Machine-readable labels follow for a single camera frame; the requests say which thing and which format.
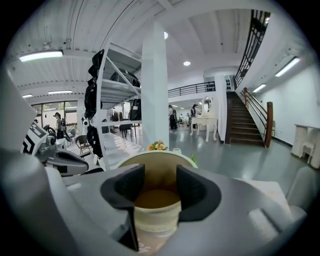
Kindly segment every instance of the mirror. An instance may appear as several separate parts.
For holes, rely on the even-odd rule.
[[[204,111],[206,112],[206,113],[208,113],[209,111],[210,111],[210,109],[211,109],[211,106],[212,106],[212,100],[209,98],[209,97],[206,97],[205,99],[204,99],[204,102],[203,102],[203,104],[202,104],[202,107],[203,107],[203,109],[204,109]]]

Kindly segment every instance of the ceiling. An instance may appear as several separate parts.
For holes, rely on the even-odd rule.
[[[108,42],[112,42],[108,56],[115,64],[139,74],[146,27],[158,19],[169,35],[165,41],[169,79],[191,71],[238,66],[251,7],[272,11],[262,0],[254,4],[199,0],[196,5],[192,0],[48,0],[17,32],[4,63],[21,94],[33,95],[27,99],[31,104],[59,98],[48,91],[72,90],[66,99],[84,97],[91,58]],[[44,49],[62,49],[64,54],[28,62],[18,59]],[[191,62],[188,67],[183,66],[186,60]],[[112,73],[106,66],[104,77]]]

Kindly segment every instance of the white pillar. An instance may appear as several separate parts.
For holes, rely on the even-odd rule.
[[[143,39],[141,65],[143,147],[162,140],[169,147],[168,74],[164,28],[154,21]]]
[[[225,77],[222,74],[215,75],[214,83],[218,99],[218,132],[220,139],[225,141],[227,129],[227,92]]]

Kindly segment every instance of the window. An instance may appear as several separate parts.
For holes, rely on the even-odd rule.
[[[42,120],[41,120],[41,104],[38,105],[32,105],[32,108],[34,109],[34,111],[36,112],[36,118],[35,120],[38,121],[38,126],[42,127]]]
[[[71,133],[71,130],[74,130],[75,133],[78,133],[78,124],[77,124],[77,101],[66,101],[64,103],[64,111],[65,111],[65,125],[66,132],[68,134]]]
[[[42,126],[49,125],[51,128],[56,129],[57,119],[55,113],[58,112],[61,115],[61,119],[65,117],[65,103],[64,102],[52,102],[42,104]]]

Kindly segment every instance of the black bag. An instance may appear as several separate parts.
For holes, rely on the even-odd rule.
[[[122,68],[119,68],[119,70],[133,86],[140,88],[141,84],[140,84],[138,78],[134,74],[132,74],[129,71],[126,71]],[[117,72],[113,73],[113,75],[110,77],[110,80],[126,84],[125,80]]]
[[[94,82],[93,78],[88,81],[88,87],[86,88],[84,95],[84,106],[84,117],[91,120],[97,112],[97,84]]]
[[[99,141],[99,135],[98,135],[98,130],[97,128],[89,125],[88,126],[88,131],[86,133],[86,139],[88,143],[91,145],[93,148],[93,153],[96,154],[99,158],[102,158],[102,151],[100,147],[100,141]]]
[[[92,57],[92,66],[89,68],[88,72],[94,78],[94,81],[97,81],[98,79],[98,72],[101,66],[104,52],[105,50],[102,49]]]
[[[133,101],[129,112],[129,119],[131,121],[141,120],[141,99],[138,98]]]

